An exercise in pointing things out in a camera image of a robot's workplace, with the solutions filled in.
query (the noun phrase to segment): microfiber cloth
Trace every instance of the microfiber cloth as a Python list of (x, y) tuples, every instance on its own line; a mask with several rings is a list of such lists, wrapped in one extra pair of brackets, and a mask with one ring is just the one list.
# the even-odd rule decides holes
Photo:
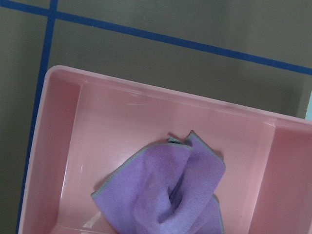
[(193, 131), (147, 146), (91, 197), (119, 234), (222, 234), (214, 191), (223, 160)]

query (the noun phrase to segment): pink plastic bin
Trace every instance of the pink plastic bin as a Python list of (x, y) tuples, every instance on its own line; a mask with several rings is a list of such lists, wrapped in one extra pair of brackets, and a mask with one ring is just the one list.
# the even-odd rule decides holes
[(19, 234), (115, 234), (90, 193), (143, 146), (194, 130), (224, 157), (225, 234), (312, 233), (312, 122), (55, 66), (45, 78)]

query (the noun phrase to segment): gray floor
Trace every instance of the gray floor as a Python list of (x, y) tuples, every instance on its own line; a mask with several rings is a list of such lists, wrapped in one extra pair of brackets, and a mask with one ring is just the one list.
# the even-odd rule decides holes
[[(58, 10), (312, 67), (310, 1), (60, 0)], [(46, 21), (0, 7), (3, 233), (15, 230)], [(49, 67), (57, 64), (301, 118), (312, 90), (308, 75), (58, 19)]]

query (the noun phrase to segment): gray surface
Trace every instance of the gray surface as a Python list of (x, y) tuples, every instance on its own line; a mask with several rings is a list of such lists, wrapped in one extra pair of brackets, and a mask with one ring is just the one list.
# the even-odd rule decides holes
[(49, 8), (50, 6), (50, 0), (14, 0), (14, 1), (43, 8)]
[(0, 8), (0, 22), (0, 233), (10, 234), (16, 227), (46, 18)]
[(58, 10), (312, 67), (308, 0), (60, 0)]
[(309, 101), (309, 76), (61, 20), (49, 66), (57, 64), (292, 116), (304, 117)]

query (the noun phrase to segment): blue tape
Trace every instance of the blue tape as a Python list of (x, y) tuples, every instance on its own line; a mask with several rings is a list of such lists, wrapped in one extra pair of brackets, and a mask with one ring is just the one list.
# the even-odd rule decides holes
[(164, 42), (167, 44), (172, 44), (172, 45), (186, 47), (186, 48), (190, 48), (194, 50), (208, 52), (211, 54), (216, 54), (216, 55), (226, 56), (226, 57), (230, 57), (234, 59), (254, 62), (254, 63), (263, 64), (263, 65), (276, 67), (276, 68), (281, 68), (281, 69), (285, 69), (288, 71), (312, 75), (312, 68), (298, 66), (298, 65), (294, 65), (294, 64), (286, 63), (286, 62), (280, 62), (280, 61), (269, 59), (269, 58), (263, 58), (263, 57), (250, 55), (250, 54), (246, 54), (246, 53), (242, 53), (242, 52), (238, 52), (234, 50), (224, 49), (221, 47), (206, 45), (206, 44), (202, 44), (202, 43), (198, 43), (198, 42), (194, 42), (190, 40), (184, 40), (184, 39), (175, 38), (175, 37), (171, 37), (167, 35), (162, 35), (158, 33), (135, 29), (135, 28), (127, 27), (127, 26), (122, 26), (119, 24), (108, 23), (105, 21), (90, 19), (90, 18), (86, 18), (82, 16), (76, 16), (76, 15), (72, 15), (72, 14), (68, 14), (64, 12), (57, 12), (57, 19), (84, 24), (88, 26), (93, 26), (93, 27), (106, 29), (106, 30), (110, 30), (114, 32), (124, 33), (124, 34), (132, 35), (132, 36), (136, 36), (140, 38), (160, 41), (160, 42)]
[(8, 0), (0, 0), (0, 6), (41, 16), (47, 16), (49, 14), (49, 9)]
[(22, 208), (23, 197), (24, 197), (24, 190), (25, 190), (26, 176), (27, 176), (27, 171), (28, 171), (30, 151), (31, 151), (31, 146), (32, 146), (32, 142), (33, 142), (33, 137), (34, 137), (34, 130), (35, 130), (35, 125), (36, 125), (36, 120), (37, 120), (37, 114), (38, 114), (38, 109), (39, 109), (39, 103), (40, 103), (40, 97), (41, 97), (41, 93), (42, 93), (44, 77), (45, 77), (45, 73), (47, 72), (47, 69), (48, 69), (48, 63), (49, 63), (49, 57), (50, 57), (50, 51), (51, 51), (51, 44), (52, 44), (52, 37), (53, 37), (53, 30), (54, 30), (54, 23), (55, 23), (55, 19), (56, 19), (57, 7), (58, 7), (58, 0), (51, 0), (50, 1), (50, 7), (47, 10), (48, 11), (48, 14), (47, 14), (48, 18), (47, 18), (47, 25), (46, 25), (46, 29), (45, 29), (44, 42), (43, 42), (43, 48), (42, 48), (42, 54), (41, 54), (41, 61), (40, 61), (37, 88), (36, 88), (36, 94), (35, 94), (33, 116), (32, 116), (32, 120), (31, 120), (31, 128), (30, 128), (30, 134), (29, 134), (29, 139), (28, 139), (27, 156), (26, 156), (24, 176), (23, 176), (23, 181), (22, 181), (22, 189), (21, 189), (20, 201), (19, 201), (19, 213), (18, 213), (18, 219), (17, 219), (16, 234), (18, 234), (18, 232), (19, 232), (21, 208)]

